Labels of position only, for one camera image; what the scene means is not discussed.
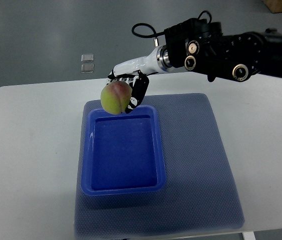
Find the gray floor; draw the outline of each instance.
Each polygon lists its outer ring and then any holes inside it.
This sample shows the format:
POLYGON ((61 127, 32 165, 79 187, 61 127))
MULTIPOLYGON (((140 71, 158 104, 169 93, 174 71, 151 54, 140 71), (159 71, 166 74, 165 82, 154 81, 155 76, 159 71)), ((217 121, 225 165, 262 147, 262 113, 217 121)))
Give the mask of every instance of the gray floor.
MULTIPOLYGON (((225 35, 269 27, 282 33, 282 13, 270 13, 261 0, 0 0, 0 87, 105 78, 116 64, 152 51, 152 40, 132 35, 134 24, 146 22, 160 32, 202 10, 222 23, 225 35), (80 73, 85 53, 94 54, 94 73, 80 73)), ((282 230, 256 238, 282 240, 282 230)))

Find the white robotic hand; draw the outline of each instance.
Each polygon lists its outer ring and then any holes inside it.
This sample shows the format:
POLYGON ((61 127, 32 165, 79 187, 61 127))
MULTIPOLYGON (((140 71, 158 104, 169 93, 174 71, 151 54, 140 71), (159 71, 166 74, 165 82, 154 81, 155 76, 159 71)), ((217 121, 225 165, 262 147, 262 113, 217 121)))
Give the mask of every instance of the white robotic hand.
POLYGON ((157 46, 148 56, 125 61, 114 67, 107 78, 107 83, 124 81, 132 87, 132 96, 125 112, 129 113, 144 99, 151 74, 169 73, 174 68, 170 65, 165 46, 157 46))

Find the circular joint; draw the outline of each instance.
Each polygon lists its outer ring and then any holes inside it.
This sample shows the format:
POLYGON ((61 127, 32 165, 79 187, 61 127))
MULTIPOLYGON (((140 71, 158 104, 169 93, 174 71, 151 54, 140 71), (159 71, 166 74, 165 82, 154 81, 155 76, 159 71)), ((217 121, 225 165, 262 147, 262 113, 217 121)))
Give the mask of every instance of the circular joint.
POLYGON ((239 82, 244 81, 249 75, 249 69, 244 64, 238 64, 233 68, 233 78, 239 82))
POLYGON ((200 45, 197 41, 190 41, 189 44, 187 45, 187 51, 190 54, 197 54, 200 50, 200 45))
POLYGON ((185 58, 184 67, 186 68, 187 71, 193 70, 195 68, 195 65, 196 65, 195 57, 189 55, 185 58))
POLYGON ((167 53, 166 45, 160 46, 157 49, 156 59, 157 59, 158 66, 160 67, 160 69, 164 71, 169 71, 169 68, 172 67, 169 61, 169 56, 167 53))

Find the gray fabric mat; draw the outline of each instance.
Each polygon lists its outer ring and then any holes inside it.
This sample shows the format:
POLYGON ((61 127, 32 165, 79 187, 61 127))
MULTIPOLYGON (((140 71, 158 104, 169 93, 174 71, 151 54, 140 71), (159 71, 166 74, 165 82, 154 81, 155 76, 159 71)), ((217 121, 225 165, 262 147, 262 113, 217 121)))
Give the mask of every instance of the gray fabric mat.
POLYGON ((77 177, 75 233, 79 240, 124 239, 187 231, 238 229, 244 216, 215 117, 201 93, 146 96, 159 115, 166 184, 159 192, 87 196, 80 188, 84 107, 77 177))

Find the white table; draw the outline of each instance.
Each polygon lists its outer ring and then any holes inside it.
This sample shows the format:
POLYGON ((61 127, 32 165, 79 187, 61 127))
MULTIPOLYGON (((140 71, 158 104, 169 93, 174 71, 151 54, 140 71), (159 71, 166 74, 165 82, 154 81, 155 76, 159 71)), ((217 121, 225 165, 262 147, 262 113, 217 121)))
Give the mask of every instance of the white table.
MULTIPOLYGON (((82 112, 104 85, 93 79, 0 88, 0 239, 74 239, 82 112)), ((282 229, 282 79, 150 76, 147 95, 181 93, 208 96, 236 181, 246 222, 223 233, 282 229)))

